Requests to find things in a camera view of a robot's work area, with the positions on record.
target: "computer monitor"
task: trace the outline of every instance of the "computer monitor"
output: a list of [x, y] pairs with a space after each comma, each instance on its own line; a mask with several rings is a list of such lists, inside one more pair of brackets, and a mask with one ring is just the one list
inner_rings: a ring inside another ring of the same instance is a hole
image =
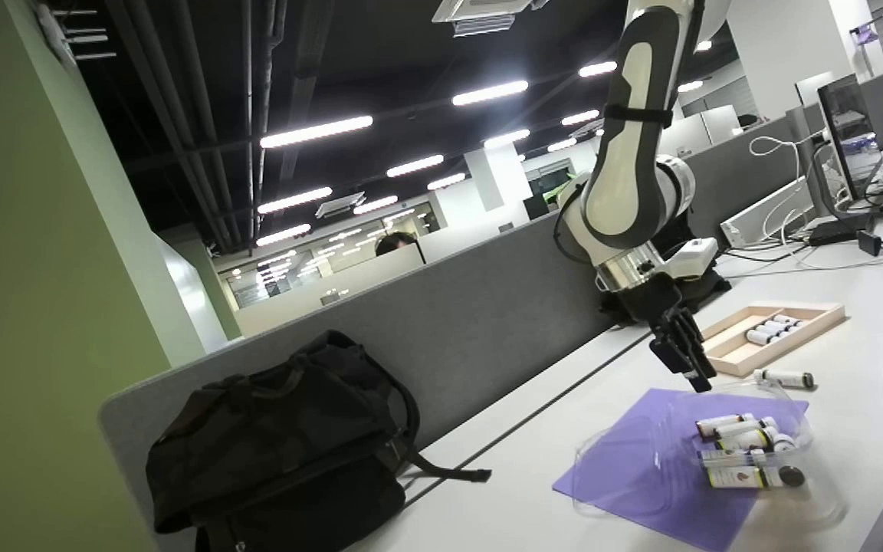
[[843, 172], [851, 192], [861, 198], [883, 156], [860, 79], [843, 77], [821, 87], [820, 105], [833, 139], [838, 168]]

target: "backpack strap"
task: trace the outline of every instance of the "backpack strap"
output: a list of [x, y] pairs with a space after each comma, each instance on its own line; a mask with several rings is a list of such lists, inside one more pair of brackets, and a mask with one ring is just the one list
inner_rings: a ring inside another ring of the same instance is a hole
[[492, 483], [493, 468], [444, 468], [414, 452], [411, 464], [432, 479], [458, 479], [458, 483]]

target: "small white object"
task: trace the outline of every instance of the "small white object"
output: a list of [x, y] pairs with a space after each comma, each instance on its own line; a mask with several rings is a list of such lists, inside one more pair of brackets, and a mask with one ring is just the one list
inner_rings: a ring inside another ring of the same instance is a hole
[[803, 489], [797, 465], [705, 465], [712, 489]]
[[766, 489], [762, 465], [705, 465], [712, 489]]
[[719, 437], [719, 439], [733, 439], [733, 437], [751, 432], [751, 429], [766, 429], [766, 423], [764, 423], [764, 419], [754, 419], [754, 416], [744, 416], [744, 419], [719, 425], [715, 437]]
[[764, 372], [757, 381], [781, 390], [816, 390], [816, 376], [809, 372]]
[[762, 447], [754, 452], [703, 452], [698, 464], [703, 465], [762, 465], [766, 455]]
[[715, 429], [719, 429], [719, 425], [724, 425], [724, 423], [739, 423], [739, 419], [744, 419], [744, 416], [751, 416], [751, 413], [703, 416], [703, 419], [696, 419], [696, 432], [698, 432], [703, 439], [715, 439]]
[[721, 452], [773, 447], [773, 439], [764, 429], [747, 429], [747, 432], [719, 439], [719, 447]]
[[747, 342], [757, 342], [757, 347], [766, 347], [766, 342], [781, 339], [786, 335], [790, 335], [793, 328], [800, 328], [797, 320], [790, 320], [790, 317], [769, 317], [769, 320], [751, 326], [751, 328], [744, 330], [744, 339], [747, 339]]

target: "wall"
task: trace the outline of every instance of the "wall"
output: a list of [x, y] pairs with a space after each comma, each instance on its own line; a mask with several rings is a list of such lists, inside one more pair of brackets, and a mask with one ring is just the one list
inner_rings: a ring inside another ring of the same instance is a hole
[[223, 328], [223, 335], [232, 339], [238, 338], [238, 326], [232, 320], [232, 294], [231, 288], [220, 282], [214, 260], [209, 257], [209, 247], [202, 245], [198, 228], [175, 228], [170, 232], [164, 232], [164, 240], [198, 269], [209, 305], [219, 314], [219, 323]]
[[486, 217], [474, 182], [459, 182], [432, 192], [432, 208], [442, 228], [464, 228]]
[[797, 106], [803, 77], [854, 75], [831, 0], [737, 0], [727, 22], [762, 117]]
[[733, 105], [737, 114], [757, 114], [741, 62], [730, 62], [705, 77], [705, 87], [680, 96], [683, 114]]
[[552, 162], [557, 162], [557, 161], [570, 161], [574, 174], [578, 174], [578, 179], [587, 179], [587, 174], [596, 172], [597, 145], [600, 145], [600, 139], [589, 139], [589, 140], [580, 140], [578, 147], [533, 156], [533, 161], [526, 162], [526, 172], [531, 174], [531, 172], [541, 172], [544, 165], [552, 165]]
[[854, 27], [870, 22], [870, 6], [867, 0], [831, 0], [838, 33], [843, 42], [845, 59], [854, 62], [854, 71], [860, 79], [870, 79], [883, 75], [883, 49], [880, 42], [870, 42], [860, 49], [851, 38]]
[[183, 305], [191, 326], [198, 328], [202, 353], [214, 353], [227, 342], [223, 326], [202, 288], [200, 273], [175, 247], [164, 243], [164, 257], [175, 282], [178, 302]]
[[533, 197], [514, 147], [469, 151], [466, 165], [488, 212]]
[[99, 405], [200, 353], [175, 317], [81, 79], [0, 0], [0, 552], [149, 550]]

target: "green wall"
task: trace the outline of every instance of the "green wall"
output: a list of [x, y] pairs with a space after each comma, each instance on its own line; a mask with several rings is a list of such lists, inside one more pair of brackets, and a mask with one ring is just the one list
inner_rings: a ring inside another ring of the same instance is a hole
[[209, 305], [214, 308], [220, 328], [231, 339], [243, 338], [232, 308], [223, 294], [223, 282], [219, 276], [219, 268], [211, 260], [211, 256], [206, 252], [198, 228], [175, 228], [170, 232], [164, 232], [164, 240], [187, 260], [192, 265], [192, 269], [200, 273], [200, 282], [206, 288]]
[[200, 357], [73, 71], [0, 0], [0, 552], [149, 550], [99, 407]]

